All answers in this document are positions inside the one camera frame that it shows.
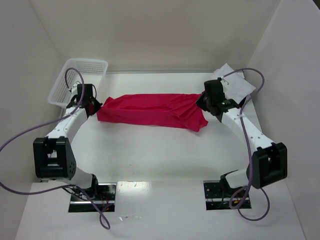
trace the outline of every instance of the red fabric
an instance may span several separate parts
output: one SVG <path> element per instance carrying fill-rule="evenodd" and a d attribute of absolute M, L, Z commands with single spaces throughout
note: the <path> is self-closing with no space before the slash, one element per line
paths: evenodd
<path fill-rule="evenodd" d="M 196 105 L 200 95 L 165 93 L 108 97 L 97 117 L 103 122 L 157 125 L 199 132 L 208 124 Z"/>

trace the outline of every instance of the white basket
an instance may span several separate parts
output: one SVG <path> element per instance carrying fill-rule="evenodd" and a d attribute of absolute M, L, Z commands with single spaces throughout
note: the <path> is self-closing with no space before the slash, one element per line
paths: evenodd
<path fill-rule="evenodd" d="M 108 63 L 103 60 L 88 58 L 70 58 L 65 62 L 48 96 L 50 104 L 58 105 L 64 109 L 73 95 L 68 90 L 65 82 L 65 72 L 71 67 L 81 73 L 85 84 L 94 84 L 96 89 L 98 89 L 100 82 L 105 78 Z M 66 81 L 69 87 L 72 87 L 75 83 L 81 83 L 79 75 L 72 70 L 68 72 Z"/>

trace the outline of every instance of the white backdrop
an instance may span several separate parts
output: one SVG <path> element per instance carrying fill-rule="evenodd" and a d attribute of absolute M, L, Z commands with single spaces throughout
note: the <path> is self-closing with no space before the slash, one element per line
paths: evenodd
<path fill-rule="evenodd" d="M 63 61 L 28 1 L 0 1 L 0 145 L 58 117 L 47 97 Z M 28 192 L 35 180 L 33 141 L 50 127 L 13 141 L 0 153 L 0 181 Z M 27 201 L 0 188 L 0 238 L 14 239 Z"/>
<path fill-rule="evenodd" d="M 64 59 L 109 70 L 246 66 L 279 0 L 30 0 Z"/>
<path fill-rule="evenodd" d="M 288 148 L 286 182 L 310 240 L 320 236 L 319 39 L 320 10 L 313 1 L 282 0 L 249 62 L 266 77 L 255 109 L 262 130 Z"/>

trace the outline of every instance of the purple cable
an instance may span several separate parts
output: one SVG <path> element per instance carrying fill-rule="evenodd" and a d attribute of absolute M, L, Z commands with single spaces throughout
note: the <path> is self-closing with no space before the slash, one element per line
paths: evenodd
<path fill-rule="evenodd" d="M 265 211 L 265 213 L 261 216 L 261 217 L 258 217 L 258 218 L 255 218 L 255 219 L 252 219 L 252 218 L 248 218 L 246 216 L 244 216 L 241 212 L 240 212 L 240 207 L 242 206 L 242 204 L 244 204 L 246 198 L 248 197 L 249 195 L 249 191 L 250 191 L 250 188 L 251 188 L 251 185 L 252 185 L 252 181 L 253 181 L 253 163 L 252 163 L 252 154 L 251 154 L 251 149 L 250 149 L 250 142 L 249 142 L 249 137 L 248 137 L 248 133 L 247 133 L 247 130 L 246 130 L 246 126 L 245 126 L 245 123 L 244 123 L 244 120 L 243 120 L 243 117 L 242 117 L 242 114 L 243 114 L 243 111 L 245 109 L 245 106 L 248 104 L 249 101 L 251 101 L 252 99 L 255 99 L 257 94 L 260 92 L 260 90 L 263 88 L 263 86 L 265 85 L 265 77 L 264 75 L 257 69 L 254 69 L 254 68 L 250 68 L 250 67 L 245 67 L 245 68 L 240 68 L 240 69 L 237 69 L 237 70 L 234 70 L 226 75 L 224 75 L 223 77 L 227 77 L 231 74 L 234 74 L 234 73 L 237 73 L 237 72 L 241 72 L 243 70 L 251 70 L 251 71 L 254 71 L 256 73 L 258 73 L 261 78 L 262 78 L 262 83 L 260 85 L 260 87 L 258 88 L 258 90 L 253 94 L 253 96 L 250 96 L 248 98 L 248 100 L 245 101 L 245 103 L 243 104 L 243 106 L 241 107 L 240 109 L 240 121 L 241 121 L 241 126 L 242 126 L 242 129 L 243 129 L 243 133 L 244 133 L 244 138 L 245 138 L 245 142 L 246 142 L 246 147 L 247 147 L 247 150 L 248 150 L 248 156 L 249 156 L 249 182 L 248 182 L 248 186 L 244 186 L 242 188 L 240 188 L 239 190 L 237 190 L 231 197 L 230 197 L 230 201 L 229 201 L 229 207 L 231 209 L 237 209 L 239 214 L 246 220 L 248 221 L 259 221 L 263 218 L 265 218 L 267 216 L 267 214 L 269 213 L 269 210 L 270 210 L 270 200 L 269 200 L 269 197 L 267 195 L 267 193 L 265 192 L 264 189 L 261 188 L 261 191 L 263 192 L 263 194 L 265 195 L 266 197 L 266 201 L 267 201 L 267 209 Z M 242 197 L 242 199 L 240 200 L 240 202 L 236 205 L 236 206 L 232 206 L 232 199 L 234 199 L 238 193 L 240 193 L 241 191 L 245 190 L 245 193 L 244 193 L 244 196 Z"/>
<path fill-rule="evenodd" d="M 109 205 L 105 206 L 105 207 L 101 210 L 101 212 L 104 213 L 111 205 L 113 205 L 113 203 L 110 203 Z M 104 227 L 104 224 L 103 224 L 103 222 L 102 222 L 102 217 L 101 217 L 101 215 L 99 216 L 99 221 L 100 221 L 100 224 Z"/>
<path fill-rule="evenodd" d="M 80 76 L 80 79 L 81 79 L 81 84 L 82 84 L 82 92 L 81 92 L 81 97 L 80 97 L 80 100 L 79 100 L 79 103 L 77 104 L 77 106 L 75 107 L 75 109 L 69 114 L 69 115 L 66 115 L 66 116 L 63 116 L 59 119 L 56 119 L 56 120 L 52 120 L 52 121 L 49 121 L 49 122 L 46 122 L 46 123 L 43 123 L 43 124 L 40 124 L 40 125 L 37 125 L 37 126 L 34 126 L 34 127 L 31 127 L 27 130 L 24 130 L 20 133 L 18 133 L 17 135 L 13 136 L 12 138 L 10 138 L 8 141 L 6 141 L 2 146 L 0 146 L 0 153 L 1 151 L 9 144 L 11 143 L 13 140 L 17 139 L 18 137 L 20 137 L 21 135 L 24 135 L 28 132 L 31 132 L 32 130 L 35 130 L 35 129 L 39 129 L 39 128 L 42 128 L 44 126 L 47 126 L 47 125 L 50 125 L 50 124 L 54 124 L 54 123 L 57 123 L 57 122 L 60 122 L 62 120 L 65 120 L 67 119 L 68 117 L 70 117 L 71 115 L 73 115 L 80 107 L 81 103 L 82 103 L 82 100 L 84 98 L 84 95 L 85 95 L 85 81 L 84 81 L 84 78 L 83 76 L 81 75 L 81 73 L 75 69 L 74 67 L 69 67 L 66 71 L 65 71 L 65 74 L 64 74 L 64 80 L 65 80 L 65 83 L 67 84 L 67 73 L 70 71 L 70 70 L 74 70 L 77 74 L 79 74 Z M 76 187 L 78 188 L 88 199 L 89 201 L 91 202 L 91 204 L 93 205 L 93 207 L 96 209 L 96 211 L 100 214 L 100 223 L 102 225 L 102 227 L 104 227 L 105 229 L 109 230 L 110 229 L 110 223 L 108 221 L 108 219 L 106 218 L 106 216 L 103 214 L 102 211 L 99 210 L 99 208 L 97 207 L 97 205 L 91 200 L 91 198 L 88 196 L 88 194 L 82 189 L 80 188 L 79 186 L 76 186 L 76 185 L 71 185 L 71 184 L 68 184 L 68 185 L 63 185 L 63 186 L 57 186 L 57 187 L 53 187 L 53 188 L 49 188 L 49 189 L 46 189 L 46 190 L 42 190 L 42 191 L 35 191 L 35 192 L 22 192 L 22 191 L 16 191 L 16 190 L 13 190 L 9 187 L 7 187 L 6 185 L 4 185 L 2 182 L 0 182 L 0 187 L 2 187 L 3 189 L 13 193 L 13 194 L 18 194 L 18 195 L 38 195 L 38 194 L 44 194 L 44 193 L 47 193 L 47 192 L 51 192 L 51 191 L 54 191 L 54 190 L 57 190 L 57 189 L 62 189 L 62 188 L 68 188 L 68 187 Z M 101 218 L 107 223 L 107 226 L 104 225 L 101 221 Z"/>
<path fill-rule="evenodd" d="M 65 82 L 65 85 L 66 85 L 66 88 L 68 89 L 69 88 L 69 84 L 68 84 L 68 81 L 67 81 L 67 73 L 68 71 L 65 71 L 64 73 L 64 82 Z M 94 88 L 94 91 L 95 91 L 95 97 L 94 98 L 97 98 L 97 89 L 96 89 L 96 86 L 92 84 L 92 87 Z"/>

